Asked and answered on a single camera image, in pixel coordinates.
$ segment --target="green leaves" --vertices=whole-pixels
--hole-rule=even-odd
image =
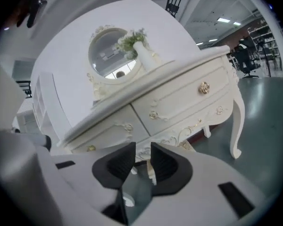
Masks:
[[[136,59],[137,52],[133,48],[133,45],[138,41],[146,43],[146,34],[143,28],[139,29],[137,32],[131,30],[128,34],[119,39],[118,43],[115,44],[115,47],[126,53],[125,57],[128,60]]]

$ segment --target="flower vase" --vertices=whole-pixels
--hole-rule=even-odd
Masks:
[[[158,66],[157,63],[155,62],[154,57],[144,47],[142,42],[140,42],[140,41],[135,42],[133,44],[133,48],[136,50],[136,52],[138,54],[138,58],[139,58],[141,64],[143,65],[143,67],[145,68],[146,71],[153,70],[154,68],[156,68]]]

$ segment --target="black chair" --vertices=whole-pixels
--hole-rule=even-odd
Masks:
[[[237,46],[235,47],[234,51],[235,52],[233,52],[233,56],[237,59],[239,68],[244,73],[244,78],[259,78],[257,75],[250,75],[250,72],[256,67],[251,63],[248,50],[242,46]]]

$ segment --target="cabinet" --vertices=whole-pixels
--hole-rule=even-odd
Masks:
[[[56,145],[71,126],[63,112],[51,73],[40,73],[33,92],[33,113],[42,134]]]
[[[61,145],[72,153],[84,153],[134,141],[139,154],[149,152],[151,142],[177,146],[200,129],[220,124],[233,114],[229,147],[232,157],[238,158],[245,109],[236,70],[226,53],[227,49],[192,60],[183,65],[184,69],[176,69],[176,62],[167,63],[142,76],[96,105],[101,106],[104,119],[94,122],[99,113],[91,114],[68,133],[69,142],[65,139]],[[161,83],[155,80],[157,75],[164,79]]]

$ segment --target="metal rack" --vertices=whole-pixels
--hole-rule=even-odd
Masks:
[[[258,59],[262,58],[266,61],[268,74],[269,77],[271,77],[270,65],[268,61],[272,60],[276,68],[277,67],[276,57],[280,57],[280,53],[279,53],[279,48],[275,42],[275,38],[264,19],[261,20],[261,24],[262,24],[261,27],[256,28],[252,31],[248,30],[248,32],[255,44],[258,53]],[[282,70],[281,58],[280,58],[280,69]]]

